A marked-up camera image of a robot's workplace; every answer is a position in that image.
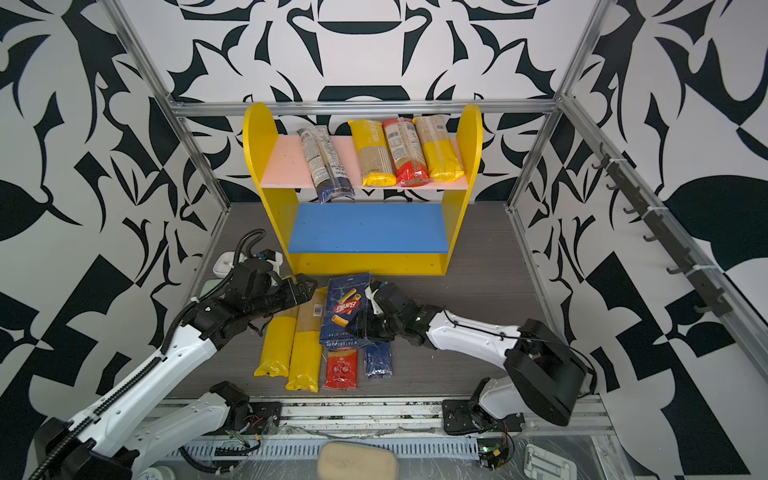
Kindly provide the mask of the yellow noodle bag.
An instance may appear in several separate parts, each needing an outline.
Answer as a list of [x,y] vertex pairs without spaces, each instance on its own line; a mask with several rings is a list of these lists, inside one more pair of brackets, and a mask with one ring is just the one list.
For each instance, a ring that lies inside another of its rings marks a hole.
[[382,123],[360,119],[348,121],[361,169],[363,187],[392,187],[397,184]]

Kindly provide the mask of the blue Barilla spaghetti bag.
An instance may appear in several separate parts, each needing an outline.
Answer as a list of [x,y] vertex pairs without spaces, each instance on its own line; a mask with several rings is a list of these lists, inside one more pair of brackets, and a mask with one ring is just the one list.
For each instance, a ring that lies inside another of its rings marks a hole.
[[358,380],[389,378],[394,374],[391,347],[376,342],[359,349],[330,351],[327,356],[324,388],[330,390],[356,389]]

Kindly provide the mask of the clear navy spaghetti bag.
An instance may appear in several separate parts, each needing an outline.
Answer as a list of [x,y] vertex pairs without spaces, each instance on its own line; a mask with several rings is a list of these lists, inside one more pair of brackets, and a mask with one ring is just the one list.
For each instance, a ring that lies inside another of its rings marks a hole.
[[355,198],[346,169],[324,127],[311,126],[298,130],[302,151],[320,203]]

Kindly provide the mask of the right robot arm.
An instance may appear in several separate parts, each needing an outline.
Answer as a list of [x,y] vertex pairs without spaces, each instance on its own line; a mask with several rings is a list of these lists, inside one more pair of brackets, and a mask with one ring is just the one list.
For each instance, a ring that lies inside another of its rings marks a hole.
[[392,282],[373,282],[365,296],[369,307],[358,318],[358,337],[381,342],[401,337],[415,346],[461,353],[506,372],[503,378],[479,382],[462,409],[470,422],[465,434],[494,429],[526,410],[566,426],[584,381],[591,380],[590,391],[595,388],[594,369],[541,321],[504,326],[471,320],[443,307],[422,305]]

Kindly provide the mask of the blue Barilla pasta box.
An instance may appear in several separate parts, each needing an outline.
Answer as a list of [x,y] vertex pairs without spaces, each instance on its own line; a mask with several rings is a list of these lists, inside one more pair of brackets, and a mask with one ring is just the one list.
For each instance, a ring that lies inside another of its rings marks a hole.
[[319,343],[329,351],[357,349],[366,339],[358,332],[358,323],[369,307],[366,289],[370,272],[333,277],[328,281]]

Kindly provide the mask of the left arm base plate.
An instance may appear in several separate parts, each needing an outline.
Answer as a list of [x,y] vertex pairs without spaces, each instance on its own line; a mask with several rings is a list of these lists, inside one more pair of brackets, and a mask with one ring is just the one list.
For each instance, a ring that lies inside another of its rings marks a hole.
[[261,435],[280,426],[282,403],[278,401],[249,402],[230,412],[224,429],[241,435]]

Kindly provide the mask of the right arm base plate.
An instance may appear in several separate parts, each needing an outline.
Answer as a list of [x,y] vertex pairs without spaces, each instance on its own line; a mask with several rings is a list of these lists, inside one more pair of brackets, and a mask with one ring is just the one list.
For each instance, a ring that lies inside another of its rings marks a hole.
[[525,423],[522,413],[511,414],[500,420],[485,413],[470,400],[443,400],[441,408],[442,428],[451,436],[504,431],[519,433]]

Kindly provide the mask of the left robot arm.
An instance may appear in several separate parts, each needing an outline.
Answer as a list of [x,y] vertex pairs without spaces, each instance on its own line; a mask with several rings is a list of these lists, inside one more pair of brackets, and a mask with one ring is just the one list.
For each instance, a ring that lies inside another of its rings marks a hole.
[[41,460],[31,478],[132,479],[203,434],[242,429],[249,397],[227,381],[157,421],[145,419],[253,318],[308,302],[317,285],[304,274],[281,277],[269,260],[238,262],[182,310],[159,349],[127,378],[70,420],[51,419],[38,429],[34,446]]

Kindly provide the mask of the red end spaghetti bag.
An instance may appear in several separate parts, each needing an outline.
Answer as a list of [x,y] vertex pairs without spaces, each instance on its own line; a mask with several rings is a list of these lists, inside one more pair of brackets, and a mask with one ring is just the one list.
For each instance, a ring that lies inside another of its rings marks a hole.
[[417,130],[412,120],[389,119],[382,122],[397,183],[403,187],[418,187],[431,182],[427,163]]

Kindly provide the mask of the yellow end spaghetti bag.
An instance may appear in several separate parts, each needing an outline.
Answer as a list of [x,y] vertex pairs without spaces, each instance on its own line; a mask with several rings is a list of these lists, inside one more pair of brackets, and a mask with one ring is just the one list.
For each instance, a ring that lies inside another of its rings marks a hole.
[[443,116],[419,116],[413,124],[426,160],[429,177],[441,183],[452,183],[465,175],[455,153]]

